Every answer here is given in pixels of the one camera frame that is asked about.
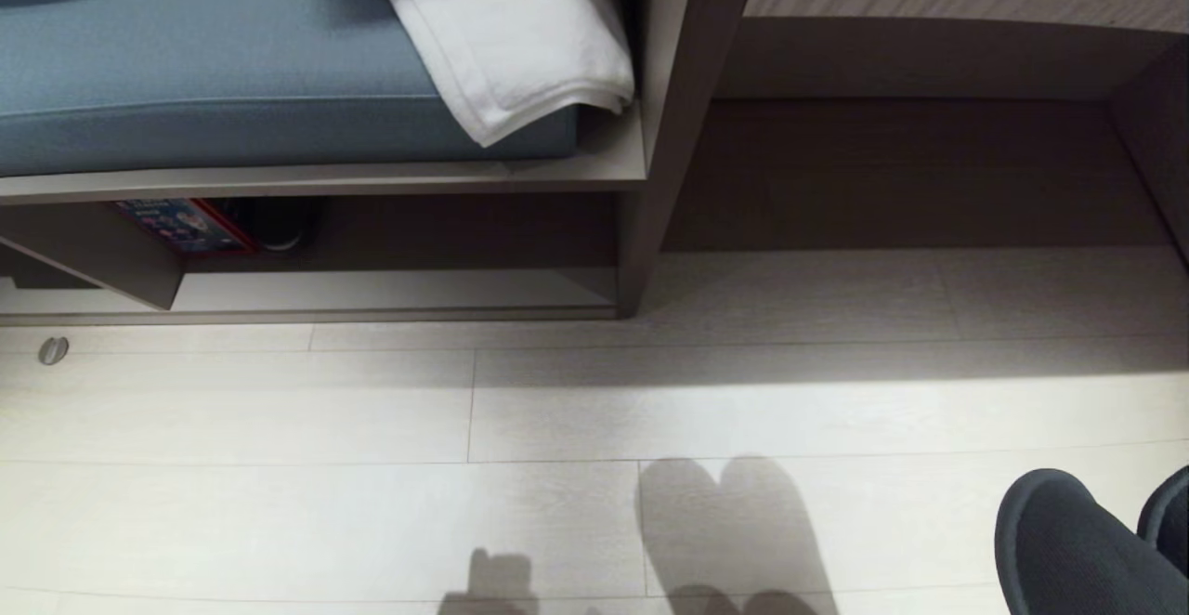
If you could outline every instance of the floor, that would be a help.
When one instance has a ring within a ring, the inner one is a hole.
[[[1014,478],[1133,525],[1187,462],[1166,244],[669,253],[630,322],[0,330],[0,613],[1002,615]]]

